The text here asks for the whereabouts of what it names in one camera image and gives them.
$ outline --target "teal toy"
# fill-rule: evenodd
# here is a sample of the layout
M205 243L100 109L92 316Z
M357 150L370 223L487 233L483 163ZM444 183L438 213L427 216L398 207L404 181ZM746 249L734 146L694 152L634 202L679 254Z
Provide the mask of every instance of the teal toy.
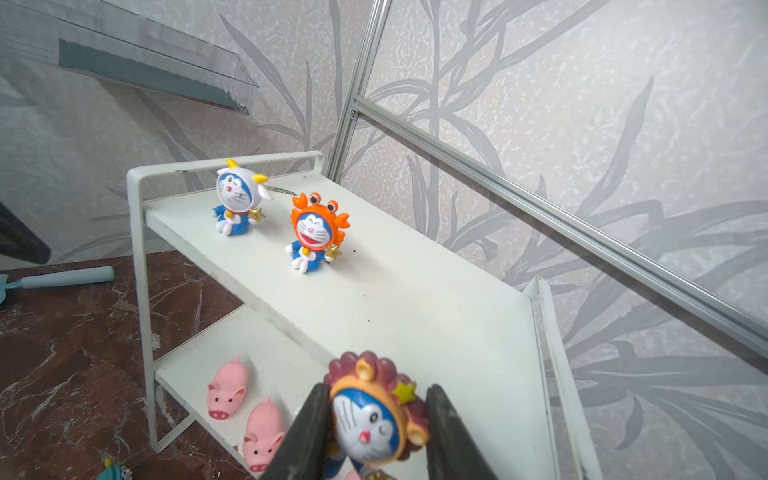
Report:
M134 477L131 470L119 463L112 463L109 458L104 460L104 467L106 470L96 477L96 480L132 480Z

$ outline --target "orange crab hat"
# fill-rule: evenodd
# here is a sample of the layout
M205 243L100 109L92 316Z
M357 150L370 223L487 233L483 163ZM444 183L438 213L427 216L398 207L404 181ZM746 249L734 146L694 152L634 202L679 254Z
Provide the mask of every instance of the orange crab hat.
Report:
M331 244L336 245L337 247L341 246L341 243L344 241L344 232L339 229L349 228L349 222L346 221L349 218L349 214L340 214L337 216L336 212L339 210L338 203L336 203L334 200L331 200L327 205L321 205L320 194L315 193L310 194L309 200L307 200L305 194L294 197L293 205L296 207L290 213L291 223L293 224L293 232L296 234L296 238L299 239L299 242L301 242L305 248L319 252L321 250L325 250ZM308 245L302 240L302 237L299 235L297 225L299 223L299 219L304 214L315 214L325 220L331 233L330 242L318 247Z

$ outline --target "red nose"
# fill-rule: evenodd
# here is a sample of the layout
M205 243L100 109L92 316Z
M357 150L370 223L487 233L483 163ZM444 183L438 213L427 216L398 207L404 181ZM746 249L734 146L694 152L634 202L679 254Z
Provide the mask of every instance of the red nose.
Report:
M226 419L230 418L230 414L229 413L222 412L220 410L209 410L208 411L208 415L210 415L210 417L212 419L216 419L216 420L226 420Z

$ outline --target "pink pig toy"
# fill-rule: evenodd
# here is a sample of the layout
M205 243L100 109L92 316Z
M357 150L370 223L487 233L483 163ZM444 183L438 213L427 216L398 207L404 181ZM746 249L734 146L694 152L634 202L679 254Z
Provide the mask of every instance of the pink pig toy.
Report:
M264 399L248 417L243 455L248 469L263 472L283 441L283 418L269 398Z
M224 363L208 384L208 415L215 420L226 420L237 410L245 398L248 371L240 359Z

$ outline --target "vertical metal post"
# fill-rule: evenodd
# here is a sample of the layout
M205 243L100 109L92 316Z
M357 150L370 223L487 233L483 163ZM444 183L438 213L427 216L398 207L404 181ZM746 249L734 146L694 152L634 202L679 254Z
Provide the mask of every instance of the vertical metal post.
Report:
M371 69L376 59L376 51L379 49L384 24L386 23L386 17L389 14L389 6L391 4L392 0L374 0L373 5L371 5L368 27L362 37L352 81L349 84L349 91L344 100L344 107L339 119L336 138L333 141L330 161L327 162L328 164L323 172L326 177L337 183L341 181L344 160L349 150L349 142L352 141L355 126L357 125L357 113L353 110L354 98L357 95L364 95L368 88Z
M155 452L157 443L157 405L154 400L154 354L152 353L152 323L149 308L149 282L147 281L147 255L144 251L144 208L141 201L141 180L136 170L128 171L128 206L131 209L131 242L134 248L134 272L136 274L136 302L139 308L141 331L141 356L144 361L144 385L147 396L147 421L149 443Z

